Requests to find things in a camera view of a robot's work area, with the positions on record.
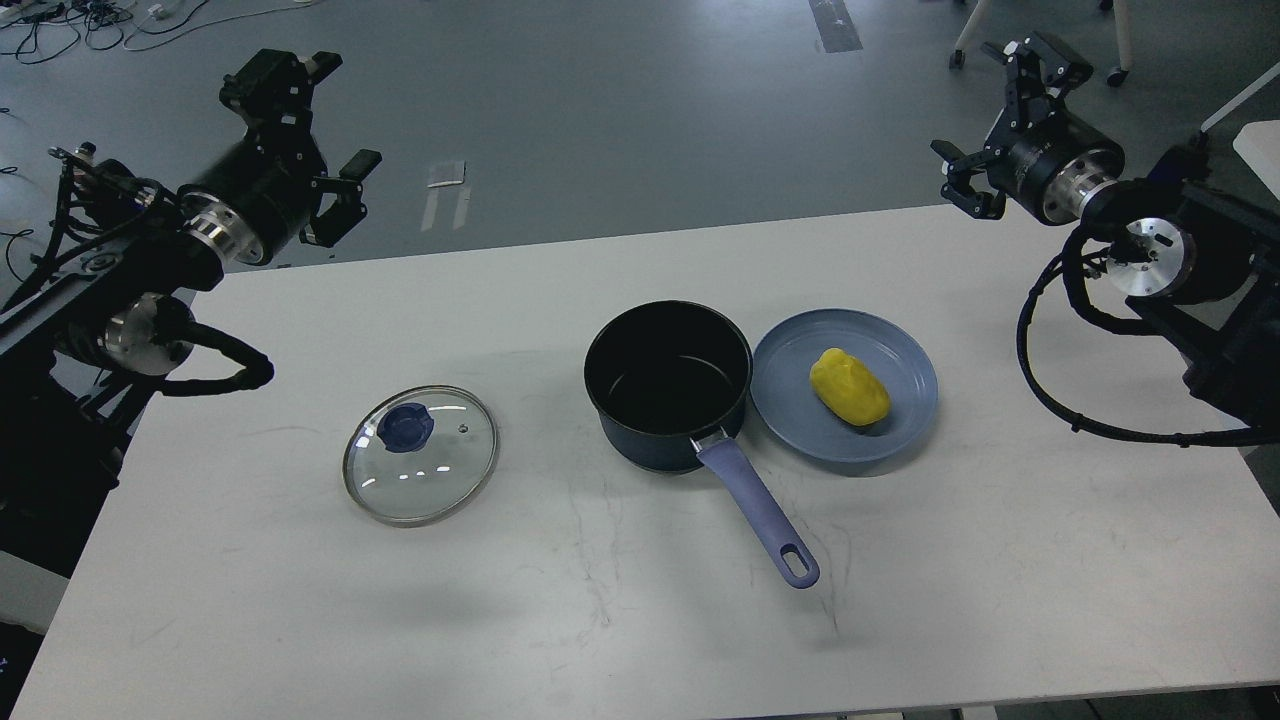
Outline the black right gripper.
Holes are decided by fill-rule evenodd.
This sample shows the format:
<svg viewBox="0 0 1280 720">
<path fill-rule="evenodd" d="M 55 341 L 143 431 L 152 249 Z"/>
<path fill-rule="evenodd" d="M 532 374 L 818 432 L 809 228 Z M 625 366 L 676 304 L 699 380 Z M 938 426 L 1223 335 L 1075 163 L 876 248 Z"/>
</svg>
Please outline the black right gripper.
<svg viewBox="0 0 1280 720">
<path fill-rule="evenodd" d="M 980 49 L 1005 69 L 1004 106 L 979 152 L 931 142 L 943 163 L 940 195 L 977 220 L 1002 219 L 1009 197 L 1046 225 L 1076 222 L 1087 197 L 1126 161 L 1117 142 L 1065 110 L 1065 97 L 1094 74 L 1093 64 L 1038 31 Z M 983 174 L 993 193 L 973 184 Z"/>
</svg>

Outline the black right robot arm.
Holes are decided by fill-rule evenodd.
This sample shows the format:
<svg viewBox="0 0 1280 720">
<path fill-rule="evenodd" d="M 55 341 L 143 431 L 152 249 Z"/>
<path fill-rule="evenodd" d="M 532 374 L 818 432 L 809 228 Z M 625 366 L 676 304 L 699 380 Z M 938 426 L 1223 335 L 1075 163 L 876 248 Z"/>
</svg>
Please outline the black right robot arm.
<svg viewBox="0 0 1280 720">
<path fill-rule="evenodd" d="M 1004 105 L 982 147 L 931 145 L 941 196 L 978 220 L 1014 201 L 1070 234 L 1028 292 L 1015 352 L 1036 398 L 1071 430 L 1183 448 L 1277 443 L 1277 215 L 1206 182 L 1206 156 L 1172 146 L 1144 177 L 1123 178 L 1119 143 L 1074 115 L 1068 95 L 1093 65 L 1032 32 L 984 53 L 1005 73 Z M 1238 420 L 1234 430 L 1149 433 L 1096 420 L 1036 378 L 1029 337 L 1042 293 L 1061 281 L 1070 309 L 1117 336 L 1160 337 L 1185 360 L 1189 395 Z"/>
</svg>

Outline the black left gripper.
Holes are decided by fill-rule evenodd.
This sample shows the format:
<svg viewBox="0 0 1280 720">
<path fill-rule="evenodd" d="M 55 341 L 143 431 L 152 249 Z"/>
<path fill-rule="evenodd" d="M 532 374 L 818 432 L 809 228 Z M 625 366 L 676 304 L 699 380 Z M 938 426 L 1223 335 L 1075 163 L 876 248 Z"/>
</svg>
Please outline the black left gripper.
<svg viewBox="0 0 1280 720">
<path fill-rule="evenodd" d="M 364 183 L 383 155 L 361 149 L 337 176 L 325 176 L 311 133 L 314 90 L 342 64 L 338 53 L 262 49 L 224 77 L 219 101 L 244 122 L 244 137 L 178 197 L 189 217 L 220 205 L 239 218 L 251 241 L 234 255 L 238 263 L 264 266 L 298 234 L 332 249 L 367 217 Z"/>
</svg>

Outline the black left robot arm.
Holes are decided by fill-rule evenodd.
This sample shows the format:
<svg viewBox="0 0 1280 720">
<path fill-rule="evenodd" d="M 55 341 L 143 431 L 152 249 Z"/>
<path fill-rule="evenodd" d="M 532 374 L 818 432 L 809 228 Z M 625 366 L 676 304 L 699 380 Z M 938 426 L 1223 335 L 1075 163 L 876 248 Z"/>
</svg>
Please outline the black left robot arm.
<svg viewBox="0 0 1280 720">
<path fill-rule="evenodd" d="M 178 190 L 52 149 L 60 164 L 44 254 L 3 302 L 3 551 L 68 578 L 108 495 L 131 427 L 155 395 L 257 389 L 268 356 L 195 319 L 178 292 L 209 292 L 241 263 L 291 242 L 329 249 L 367 215 L 381 160 L 330 172 L 312 133 L 315 88 L 335 53 L 264 49 L 220 90 L 244 136 Z"/>
</svg>

